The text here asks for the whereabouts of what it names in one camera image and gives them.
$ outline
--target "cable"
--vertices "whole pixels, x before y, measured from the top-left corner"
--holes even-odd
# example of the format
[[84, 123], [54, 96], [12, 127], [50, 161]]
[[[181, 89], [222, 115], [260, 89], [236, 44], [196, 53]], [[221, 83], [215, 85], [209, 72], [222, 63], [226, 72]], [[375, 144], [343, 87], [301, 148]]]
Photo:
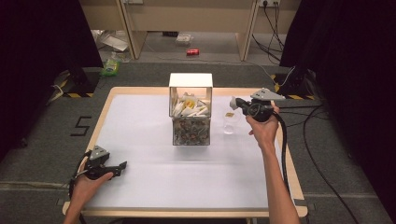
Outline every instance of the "cable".
[[244, 63], [251, 63], [251, 64], [255, 64], [255, 65], [259, 66], [264, 71], [265, 75], [267, 75], [271, 79], [271, 81], [274, 83], [274, 85], [276, 85], [276, 82], [272, 79], [271, 75], [267, 72], [267, 70], [263, 66], [261, 66], [257, 63], [248, 62], [248, 61], [244, 61]]
[[309, 224], [310, 222], [309, 222], [309, 213], [308, 214], [306, 214], [306, 216], [305, 216], [305, 220], [306, 220], [306, 224]]
[[[271, 36], [271, 40], [270, 40], [270, 43], [268, 44], [268, 48], [271, 47], [271, 44], [272, 44], [273, 39], [274, 39], [274, 34]], [[271, 60], [269, 54], [267, 55], [267, 57], [268, 57], [268, 60], [269, 60], [271, 63], [278, 65], [278, 63], [274, 63], [274, 62]]]
[[285, 121], [277, 114], [275, 111], [273, 115], [277, 118], [280, 123], [280, 127], [282, 128], [283, 139], [282, 139], [282, 150], [281, 150], [281, 163], [282, 163], [282, 174], [283, 174], [283, 181], [285, 182], [286, 189], [290, 194], [290, 187], [289, 187], [289, 180], [288, 180], [288, 171], [286, 169], [286, 144], [288, 143], [288, 134]]
[[278, 52], [282, 52], [282, 51], [279, 51], [279, 50], [277, 50], [277, 49], [270, 49], [269, 47], [266, 47], [266, 46], [264, 46], [262, 43], [260, 43], [260, 42], [256, 39], [256, 37], [255, 37], [254, 35], [252, 35], [252, 37], [253, 37], [254, 41], [256, 42], [256, 44], [259, 46], [259, 48], [260, 48], [262, 51], [264, 51], [265, 53], [268, 54], [268, 58], [269, 58], [269, 56], [271, 56], [271, 57], [275, 58], [276, 60], [280, 61], [280, 59], [279, 59], [278, 57], [276, 57], [275, 54], [273, 54], [270, 50], [274, 50], [274, 51], [278, 51]]
[[[303, 115], [303, 116], [308, 116], [308, 114], [303, 114], [303, 113], [296, 113], [296, 112], [289, 112], [289, 111], [282, 111], [282, 114], [293, 114], [293, 115]], [[317, 114], [313, 115], [312, 118], [317, 118], [317, 119], [329, 119], [329, 118], [323, 118], [319, 117], [319, 114], [326, 113], [326, 111], [318, 112]]]
[[290, 70], [289, 70], [289, 72], [288, 72], [288, 74], [286, 75], [286, 78], [285, 78], [285, 80], [283, 81], [283, 83], [282, 84], [278, 84], [277, 86], [278, 87], [282, 87], [283, 85], [285, 85], [285, 83], [288, 81], [288, 79], [289, 79], [289, 76], [291, 75], [291, 73], [294, 71], [294, 69], [295, 69], [295, 66], [293, 66], [293, 67], [291, 67], [290, 68]]
[[279, 109], [297, 109], [297, 108], [313, 108], [322, 105], [296, 105], [296, 106], [279, 106]]
[[313, 162], [313, 164], [315, 165], [315, 168], [317, 169], [318, 173], [320, 174], [320, 176], [323, 178], [323, 180], [326, 182], [326, 184], [330, 187], [330, 189], [332, 189], [332, 192], [334, 192], [334, 194], [337, 196], [337, 198], [340, 200], [340, 202], [344, 205], [344, 207], [346, 208], [346, 210], [348, 211], [348, 213], [352, 216], [353, 220], [355, 221], [355, 223], [359, 224], [358, 220], [356, 219], [356, 217], [353, 215], [352, 211], [350, 210], [350, 208], [347, 206], [347, 204], [344, 202], [344, 200], [341, 198], [341, 196], [338, 194], [338, 192], [335, 190], [335, 188], [330, 184], [330, 182], [327, 180], [327, 178], [324, 176], [324, 174], [320, 171], [317, 163], [315, 162], [311, 150], [308, 146], [307, 140], [306, 140], [306, 123], [309, 121], [310, 118], [312, 118], [312, 115], [315, 113], [316, 110], [318, 110], [319, 108], [321, 108], [321, 105], [316, 107], [315, 109], [313, 109], [311, 111], [311, 113], [308, 115], [308, 117], [306, 118], [306, 120], [304, 121], [304, 127], [303, 127], [303, 137], [304, 137], [304, 144], [306, 147], [306, 150], [308, 152], [308, 155], [311, 159], [311, 161]]
[[279, 19], [279, 5], [277, 3], [275, 3], [275, 5], [276, 5], [276, 7], [275, 7], [275, 13], [276, 13], [276, 17], [275, 17], [276, 24], [275, 24], [275, 27], [272, 24], [268, 14], [267, 14], [267, 10], [266, 10], [267, 9], [267, 1], [264, 1], [264, 14], [265, 14], [265, 17], [267, 18], [268, 22], [270, 23], [271, 29], [273, 31], [273, 36], [278, 41], [279, 45], [282, 46], [282, 48], [283, 48], [284, 45], [283, 45], [282, 41], [280, 40], [279, 34], [277, 32], [277, 22], [278, 22], [278, 19]]
[[[324, 112], [325, 112], [325, 111], [319, 112], [319, 113], [317, 113], [316, 115], [312, 116], [312, 118], [315, 117], [315, 118], [317, 118], [317, 119], [325, 119], [325, 118], [317, 117], [318, 114], [321, 114], [321, 113], [324, 113]], [[303, 123], [304, 123], [304, 121], [301, 121], [301, 122], [298, 122], [298, 123], [295, 123], [295, 124], [288, 125], [287, 127], [289, 128], [289, 127], [297, 126], [297, 125], [300, 125], [300, 124], [303, 124]]]
[[276, 36], [278, 37], [277, 41], [279, 44], [279, 47], [281, 50], [283, 50], [283, 48], [285, 47], [285, 45], [282, 43], [282, 40], [280, 40], [279, 38], [279, 32], [277, 31], [277, 23], [279, 21], [279, 13], [280, 13], [280, 9], [279, 9], [279, 3], [278, 2], [274, 2], [275, 4], [275, 30], [276, 30]]

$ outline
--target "gray carpet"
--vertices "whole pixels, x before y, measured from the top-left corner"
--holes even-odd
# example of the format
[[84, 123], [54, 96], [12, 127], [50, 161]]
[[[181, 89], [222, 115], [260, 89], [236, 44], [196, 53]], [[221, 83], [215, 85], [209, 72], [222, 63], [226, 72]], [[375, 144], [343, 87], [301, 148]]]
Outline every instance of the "gray carpet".
[[[280, 69], [266, 66], [273, 74]], [[123, 63], [115, 77], [100, 79], [91, 98], [61, 97], [48, 105], [27, 136], [28, 146], [9, 151], [0, 163], [0, 223], [62, 223], [65, 185], [90, 141], [106, 97], [116, 86], [167, 86], [170, 73], [212, 73], [215, 87], [274, 89], [272, 80], [256, 65]], [[281, 107], [320, 105], [319, 100], [286, 100]], [[352, 223], [350, 214], [318, 174], [304, 145], [303, 124], [312, 108], [284, 108], [288, 144], [306, 202], [309, 223]], [[306, 139], [315, 161], [336, 191], [345, 199], [360, 223], [391, 223], [359, 165], [348, 157], [342, 136], [326, 106], [306, 125]], [[38, 187], [9, 182], [40, 182]], [[115, 218], [87, 217], [88, 223], [109, 223]]]

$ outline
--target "black cable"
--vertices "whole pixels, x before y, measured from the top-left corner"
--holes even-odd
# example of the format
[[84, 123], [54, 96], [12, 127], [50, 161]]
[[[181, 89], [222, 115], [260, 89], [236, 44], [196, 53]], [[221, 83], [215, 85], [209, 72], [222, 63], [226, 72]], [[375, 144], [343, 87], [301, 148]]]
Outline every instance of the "black cable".
[[309, 224], [309, 214], [306, 214], [305, 220], [306, 220], [306, 224]]
[[276, 36], [278, 37], [277, 41], [279, 44], [280, 49], [283, 50], [283, 47], [285, 47], [285, 45], [282, 43], [282, 41], [279, 38], [279, 32], [277, 31], [277, 23], [279, 21], [279, 13], [280, 13], [280, 9], [279, 9], [279, 3], [278, 2], [274, 2], [275, 4], [275, 30], [276, 30]]
[[289, 180], [288, 180], [288, 171], [286, 169], [286, 144], [288, 143], [288, 134], [285, 121], [277, 114], [275, 111], [273, 115], [280, 123], [280, 127], [282, 128], [283, 139], [282, 139], [282, 152], [281, 152], [281, 163], [282, 163], [282, 174], [283, 174], [283, 182], [285, 182], [286, 189], [290, 194]]
[[[280, 112], [282, 114], [292, 114], [292, 115], [302, 115], [302, 116], [308, 116], [308, 114], [303, 114], [303, 113], [296, 113], [296, 112], [289, 112], [289, 111], [282, 111]], [[323, 117], [319, 117], [319, 114], [323, 114], [326, 113], [326, 111], [321, 111], [318, 112], [317, 114], [313, 115], [312, 118], [317, 118], [317, 119], [329, 119], [329, 118], [323, 118]]]
[[322, 105], [296, 105], [296, 106], [279, 106], [279, 109], [297, 109], [297, 108], [314, 108]]
[[304, 124], [304, 121], [301, 121], [301, 122], [298, 122], [298, 123], [294, 123], [294, 124], [290, 124], [287, 127], [289, 128], [289, 127], [297, 126], [297, 125], [300, 125], [300, 124]]
[[265, 14], [265, 17], [267, 18], [268, 22], [270, 23], [271, 29], [273, 31], [273, 37], [275, 37], [276, 40], [278, 41], [278, 43], [281, 43], [281, 45], [283, 46], [283, 43], [280, 40], [279, 35], [277, 33], [277, 20], [278, 20], [278, 18], [277, 18], [278, 17], [278, 11], [277, 10], [278, 10], [278, 7], [276, 7], [276, 28], [274, 28], [274, 25], [272, 24], [268, 14], [267, 14], [266, 8], [267, 8], [267, 6], [264, 5], [264, 14]]
[[[271, 36], [271, 40], [270, 40], [270, 43], [268, 44], [268, 48], [271, 47], [271, 44], [272, 44], [273, 39], [274, 39], [274, 34], [273, 34], [273, 36]], [[270, 54], [267, 54], [267, 55], [268, 55], [268, 60], [269, 60], [271, 63], [273, 63], [273, 64], [278, 64], [278, 63], [274, 63], [274, 62], [270, 59]]]
[[309, 121], [310, 118], [312, 118], [312, 115], [315, 113], [315, 111], [317, 109], [321, 108], [321, 105], [318, 106], [317, 108], [313, 109], [311, 111], [311, 113], [308, 115], [308, 118], [306, 118], [306, 120], [304, 121], [304, 127], [303, 127], [303, 137], [304, 137], [304, 144], [306, 147], [306, 150], [309, 154], [309, 157], [311, 158], [311, 161], [314, 163], [315, 168], [317, 169], [317, 171], [319, 172], [320, 176], [323, 178], [323, 180], [326, 182], [326, 184], [330, 187], [330, 189], [332, 189], [332, 192], [334, 192], [334, 194], [337, 196], [337, 198], [340, 200], [340, 202], [344, 205], [344, 207], [346, 208], [346, 210], [348, 211], [348, 213], [352, 216], [353, 220], [355, 221], [355, 223], [359, 224], [358, 220], [356, 219], [356, 217], [353, 215], [352, 211], [350, 210], [350, 208], [347, 206], [347, 204], [344, 202], [344, 200], [341, 198], [341, 196], [338, 194], [338, 192], [335, 190], [335, 188], [330, 184], [330, 182], [327, 180], [327, 178], [324, 176], [324, 174], [320, 171], [317, 163], [315, 162], [311, 150], [309, 149], [307, 140], [306, 140], [306, 123]]
[[280, 61], [280, 59], [279, 59], [278, 57], [276, 57], [275, 54], [273, 54], [273, 53], [270, 51], [270, 50], [275, 50], [275, 49], [269, 49], [268, 47], [264, 46], [264, 44], [260, 43], [260, 42], [256, 39], [256, 37], [255, 37], [254, 35], [252, 35], [252, 37], [253, 37], [254, 41], [256, 42], [256, 44], [259, 46], [259, 48], [260, 48], [262, 51], [264, 51], [265, 53], [268, 54], [268, 57], [271, 56], [271, 57], [273, 57], [274, 59]]

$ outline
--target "white tabletop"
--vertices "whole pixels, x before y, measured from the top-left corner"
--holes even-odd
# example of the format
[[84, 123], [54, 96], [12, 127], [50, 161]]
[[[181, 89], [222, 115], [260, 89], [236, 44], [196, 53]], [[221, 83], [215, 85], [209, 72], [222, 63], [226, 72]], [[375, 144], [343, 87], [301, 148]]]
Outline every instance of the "white tabletop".
[[[222, 112], [230, 100], [213, 96], [210, 146], [177, 147], [172, 144], [169, 96], [116, 95], [96, 145], [110, 152], [106, 166], [128, 164], [86, 208], [266, 209], [262, 154], [248, 135], [245, 117], [233, 134], [223, 132]], [[277, 141], [276, 149], [280, 158]]]

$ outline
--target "floor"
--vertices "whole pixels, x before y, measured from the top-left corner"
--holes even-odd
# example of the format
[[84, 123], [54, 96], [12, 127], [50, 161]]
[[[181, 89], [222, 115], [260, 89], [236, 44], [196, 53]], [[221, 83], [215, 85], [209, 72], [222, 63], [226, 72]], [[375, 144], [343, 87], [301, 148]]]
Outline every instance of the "floor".
[[[239, 50], [236, 46], [235, 34], [231, 33], [195, 33], [179, 32], [180, 35], [190, 35], [191, 43], [186, 47], [177, 44], [176, 37], [164, 36], [163, 32], [149, 32], [145, 46], [138, 60], [124, 60], [131, 63], [222, 63], [222, 64], [259, 64], [278, 65], [278, 61], [265, 54], [252, 39], [248, 50], [247, 60], [241, 62]], [[280, 46], [272, 35], [255, 35], [255, 38], [265, 47], [280, 50]], [[279, 35], [284, 43], [285, 35]], [[97, 41], [99, 48], [104, 44]], [[105, 46], [100, 49], [100, 54], [105, 61], [112, 56], [112, 47]], [[198, 49], [198, 56], [187, 56], [186, 49]], [[272, 51], [277, 58], [281, 52]], [[128, 49], [123, 52], [125, 58], [130, 56]]]

